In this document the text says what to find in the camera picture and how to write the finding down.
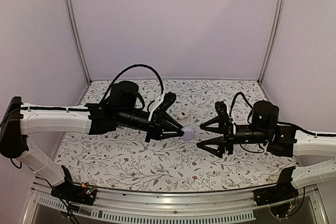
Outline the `purple round case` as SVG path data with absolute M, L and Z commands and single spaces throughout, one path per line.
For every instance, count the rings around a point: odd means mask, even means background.
M 183 131 L 183 135 L 180 137 L 180 139 L 184 141 L 190 141 L 195 137 L 196 133 L 193 128 L 185 126 L 181 130 Z

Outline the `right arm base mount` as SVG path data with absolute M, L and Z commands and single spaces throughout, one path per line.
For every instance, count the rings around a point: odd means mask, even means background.
M 257 206 L 268 206 L 271 215 L 285 219 L 294 214 L 299 192 L 291 185 L 274 185 L 254 190 L 253 197 Z

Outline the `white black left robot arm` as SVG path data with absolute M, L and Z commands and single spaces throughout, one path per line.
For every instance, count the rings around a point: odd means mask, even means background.
M 73 200 L 78 188 L 69 170 L 28 144 L 28 135 L 43 132 L 101 135 L 124 126 L 146 132 L 146 142 L 185 136 L 185 128 L 166 112 L 175 102 L 176 94 L 161 93 L 149 112 L 136 108 L 137 100 L 143 98 L 139 86 L 131 81 L 112 84 L 108 97 L 100 103 L 79 106 L 35 106 L 22 102 L 21 97 L 13 97 L 1 121 L 1 155 L 27 165 L 67 200 Z

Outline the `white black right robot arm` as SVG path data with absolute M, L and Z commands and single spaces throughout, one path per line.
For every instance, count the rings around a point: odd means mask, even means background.
M 226 104 L 215 103 L 217 116 L 200 125 L 204 131 L 219 137 L 201 141 L 197 147 L 219 158 L 231 155 L 234 145 L 263 144 L 266 152 L 279 157 L 329 156 L 330 160 L 304 167 L 288 167 L 281 171 L 271 196 L 284 200 L 292 189 L 302 189 L 313 184 L 335 179 L 335 134 L 309 132 L 301 127 L 278 121 L 279 108 L 268 101 L 257 101 L 251 110 L 251 123 L 237 125 Z

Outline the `cream earbud charging case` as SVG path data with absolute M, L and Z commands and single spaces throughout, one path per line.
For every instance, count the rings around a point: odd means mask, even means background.
M 188 117 L 188 114 L 186 112 L 180 112 L 176 116 L 179 120 L 183 120 L 183 119 L 186 119 Z

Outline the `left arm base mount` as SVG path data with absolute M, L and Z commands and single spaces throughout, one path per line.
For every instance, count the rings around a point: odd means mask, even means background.
M 92 206 L 97 194 L 97 187 L 84 183 L 77 185 L 73 182 L 70 171 L 61 165 L 65 181 L 58 186 L 53 186 L 51 195 L 70 202 Z

